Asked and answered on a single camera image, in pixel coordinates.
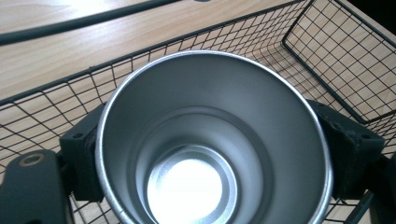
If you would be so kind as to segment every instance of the black wire basket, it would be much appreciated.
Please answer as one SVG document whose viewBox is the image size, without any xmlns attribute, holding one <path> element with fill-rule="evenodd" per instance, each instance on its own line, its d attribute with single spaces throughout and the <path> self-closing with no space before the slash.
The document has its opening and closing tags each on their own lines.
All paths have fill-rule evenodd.
<svg viewBox="0 0 396 224">
<path fill-rule="evenodd" d="M 384 137 L 383 154 L 391 156 L 396 150 L 395 43 L 338 0 L 295 1 L 183 35 L 2 100 L 0 181 L 7 164 L 19 155 L 43 148 L 59 151 L 59 138 L 106 102 L 136 68 L 191 49 L 227 51 L 262 63 L 306 99 L 329 105 Z M 70 200 L 76 223 L 119 223 L 106 199 L 78 202 L 71 195 Z M 364 200 L 332 200 L 324 222 L 357 222 Z"/>
</svg>

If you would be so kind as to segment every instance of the metal wire basket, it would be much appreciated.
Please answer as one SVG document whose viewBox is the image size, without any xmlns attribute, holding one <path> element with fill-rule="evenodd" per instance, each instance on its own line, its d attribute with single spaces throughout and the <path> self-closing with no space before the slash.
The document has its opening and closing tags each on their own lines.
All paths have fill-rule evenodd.
<svg viewBox="0 0 396 224">
<path fill-rule="evenodd" d="M 227 51 L 268 66 L 305 98 L 329 105 L 383 136 L 384 154 L 395 152 L 395 43 L 338 0 L 298 1 L 183 35 L 2 100 L 0 181 L 7 164 L 19 155 L 42 148 L 58 151 L 63 133 L 104 103 L 136 68 L 190 49 Z M 70 199 L 76 223 L 119 223 L 106 200 Z M 350 223 L 359 202 L 332 200 L 324 222 Z"/>
</svg>

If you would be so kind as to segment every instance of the metal cylinder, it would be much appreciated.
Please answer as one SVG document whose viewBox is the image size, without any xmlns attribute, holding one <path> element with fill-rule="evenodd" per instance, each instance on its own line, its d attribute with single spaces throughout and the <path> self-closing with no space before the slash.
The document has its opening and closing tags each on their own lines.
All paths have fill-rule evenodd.
<svg viewBox="0 0 396 224">
<path fill-rule="evenodd" d="M 134 71 L 97 136 L 101 185 L 124 223 L 316 223 L 330 200 L 312 109 L 230 53 L 185 51 Z"/>
</svg>

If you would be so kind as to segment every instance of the silver cup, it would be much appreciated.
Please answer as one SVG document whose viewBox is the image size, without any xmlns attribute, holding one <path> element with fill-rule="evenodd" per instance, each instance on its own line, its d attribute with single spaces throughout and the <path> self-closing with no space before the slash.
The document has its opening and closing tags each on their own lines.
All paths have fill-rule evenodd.
<svg viewBox="0 0 396 224">
<path fill-rule="evenodd" d="M 124 223 L 317 223 L 330 200 L 312 109 L 230 53 L 185 51 L 134 71 L 97 136 L 101 185 Z"/>
</svg>

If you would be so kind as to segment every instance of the wooden surface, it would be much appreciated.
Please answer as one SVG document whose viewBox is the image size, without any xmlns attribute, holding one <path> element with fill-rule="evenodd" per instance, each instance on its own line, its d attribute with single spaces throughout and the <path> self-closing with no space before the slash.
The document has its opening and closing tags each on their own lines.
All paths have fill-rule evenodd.
<svg viewBox="0 0 396 224">
<path fill-rule="evenodd" d="M 84 12 L 85 9 L 74 7 L 81 1 L 72 2 L 49 0 L 17 3 L 3 0 L 0 2 L 0 24 L 3 24 L 0 33 L 93 13 L 91 9 Z M 137 1 L 107 2 L 110 8 L 115 8 Z M 285 2 L 288 0 L 187 0 L 73 32 L 1 47 L 0 98 L 173 37 Z M 104 8 L 105 5 L 100 5 L 98 11 Z"/>
</svg>

